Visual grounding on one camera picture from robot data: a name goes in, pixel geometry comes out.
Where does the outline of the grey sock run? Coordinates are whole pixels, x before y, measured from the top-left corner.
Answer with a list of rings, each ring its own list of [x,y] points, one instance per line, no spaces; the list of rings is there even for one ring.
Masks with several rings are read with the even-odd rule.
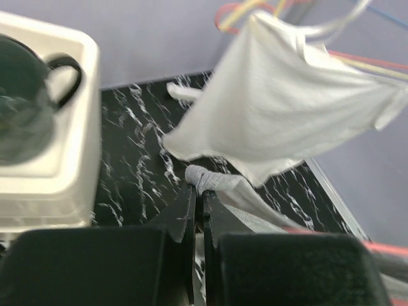
[[[241,222],[256,233],[323,234],[295,223],[269,207],[250,183],[241,175],[229,175],[189,165],[185,180],[199,195],[215,191],[221,203]]]

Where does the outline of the light blue wire hanger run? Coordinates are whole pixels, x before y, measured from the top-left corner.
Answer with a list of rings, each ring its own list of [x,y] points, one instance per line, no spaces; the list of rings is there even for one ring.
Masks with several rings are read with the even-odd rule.
[[[367,6],[367,11],[377,15],[378,17],[383,18],[388,22],[391,22],[394,26],[397,26],[398,28],[407,30],[406,20],[394,16],[393,14],[384,10],[380,4],[378,5],[374,4],[374,1],[372,1],[372,3]]]

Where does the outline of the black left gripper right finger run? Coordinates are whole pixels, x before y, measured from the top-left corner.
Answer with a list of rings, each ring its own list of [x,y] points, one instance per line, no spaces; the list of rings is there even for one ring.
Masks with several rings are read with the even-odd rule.
[[[208,305],[389,305],[366,248],[338,234],[255,233],[203,194]]]

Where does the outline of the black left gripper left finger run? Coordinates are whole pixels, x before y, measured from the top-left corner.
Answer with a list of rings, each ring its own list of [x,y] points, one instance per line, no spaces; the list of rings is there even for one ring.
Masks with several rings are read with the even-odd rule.
[[[144,225],[41,229],[1,260],[2,305],[192,305],[196,191]]]

